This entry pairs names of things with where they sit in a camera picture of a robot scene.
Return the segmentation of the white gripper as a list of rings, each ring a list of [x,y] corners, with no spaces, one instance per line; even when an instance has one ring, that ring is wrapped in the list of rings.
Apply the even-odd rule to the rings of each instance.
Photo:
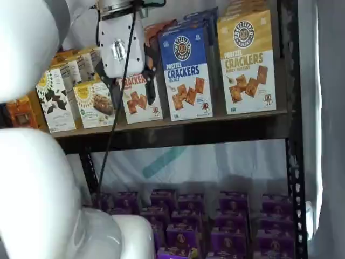
[[[138,12],[101,20],[99,22],[101,58],[95,71],[110,92],[112,104],[118,108],[115,78],[122,78],[125,65],[127,76],[142,73],[149,105],[156,99],[154,79],[157,70],[157,55],[154,49],[144,44],[144,29]]]

